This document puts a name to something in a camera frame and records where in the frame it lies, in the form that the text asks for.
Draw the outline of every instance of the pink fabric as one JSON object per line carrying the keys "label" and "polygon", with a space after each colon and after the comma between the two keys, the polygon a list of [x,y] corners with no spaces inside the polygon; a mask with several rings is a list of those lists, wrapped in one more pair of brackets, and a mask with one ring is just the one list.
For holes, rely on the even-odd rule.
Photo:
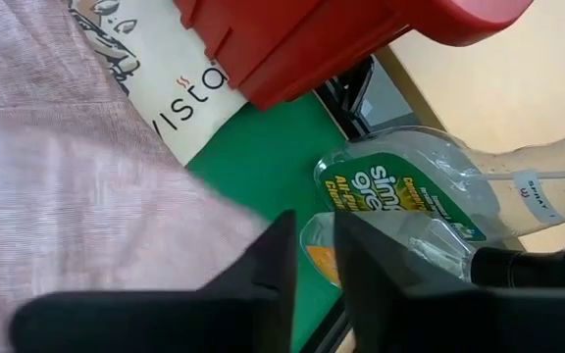
{"label": "pink fabric", "polygon": [[178,164],[65,4],[0,0],[0,352],[29,298],[197,288],[261,229]]}

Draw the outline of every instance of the black plastic object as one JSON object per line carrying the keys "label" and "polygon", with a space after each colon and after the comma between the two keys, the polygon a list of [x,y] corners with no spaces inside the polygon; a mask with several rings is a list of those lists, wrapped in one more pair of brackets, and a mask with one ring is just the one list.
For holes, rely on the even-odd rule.
{"label": "black plastic object", "polygon": [[481,248],[475,253],[472,283],[498,287],[565,287],[565,249],[550,254]]}
{"label": "black plastic object", "polygon": [[192,292],[67,292],[14,317],[17,353],[289,352],[295,216],[280,215],[230,268]]}
{"label": "black plastic object", "polygon": [[374,61],[368,57],[315,89],[348,139],[358,139],[370,133],[359,117],[363,95],[368,88],[373,70]]}
{"label": "black plastic object", "polygon": [[[78,292],[38,298],[14,317],[17,353],[288,352],[295,221],[282,214],[201,290]],[[350,213],[334,217],[345,315],[315,351],[353,326],[356,351],[565,352],[565,289],[483,288],[426,262]]]}
{"label": "black plastic object", "polygon": [[334,224],[357,352],[565,352],[565,289],[477,287],[353,214]]}

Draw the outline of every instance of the plastic bottle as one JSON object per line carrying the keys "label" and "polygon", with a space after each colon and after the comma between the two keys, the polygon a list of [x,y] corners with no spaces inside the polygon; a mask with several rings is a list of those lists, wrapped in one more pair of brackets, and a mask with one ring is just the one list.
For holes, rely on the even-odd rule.
{"label": "plastic bottle", "polygon": [[437,212],[468,241],[565,222],[565,138],[491,154],[440,130],[398,127],[325,156],[314,177],[333,210]]}
{"label": "plastic bottle", "polygon": [[[427,212],[356,212],[355,215],[396,240],[412,256],[417,255],[461,280],[484,286],[565,287],[565,249],[542,254],[475,248],[444,219]],[[300,232],[300,244],[316,269],[332,284],[339,285],[334,257],[334,217],[334,213],[315,215]],[[404,259],[409,268],[419,266],[411,258]]]}
{"label": "plastic bottle", "polygon": [[[426,212],[357,212],[366,223],[398,241],[430,263],[470,281],[475,248],[444,220]],[[334,258],[334,213],[320,213],[300,232],[300,246],[315,268],[339,285]]]}

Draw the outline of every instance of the red plastic object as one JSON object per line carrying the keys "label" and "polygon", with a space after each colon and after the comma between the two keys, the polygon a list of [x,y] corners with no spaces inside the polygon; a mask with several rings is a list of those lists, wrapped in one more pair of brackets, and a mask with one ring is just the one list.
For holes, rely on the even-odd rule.
{"label": "red plastic object", "polygon": [[513,24],[533,0],[174,0],[206,55],[259,109],[290,101],[417,29],[475,43]]}

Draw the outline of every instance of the green surface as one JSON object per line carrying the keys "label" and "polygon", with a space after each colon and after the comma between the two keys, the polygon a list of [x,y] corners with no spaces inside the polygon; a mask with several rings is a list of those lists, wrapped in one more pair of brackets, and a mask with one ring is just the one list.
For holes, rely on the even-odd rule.
{"label": "green surface", "polygon": [[[343,136],[313,94],[259,112],[244,107],[188,164],[188,169],[231,200],[272,221],[296,211],[298,230],[326,211],[313,168]],[[300,251],[292,351],[297,352],[329,311],[339,291]]]}

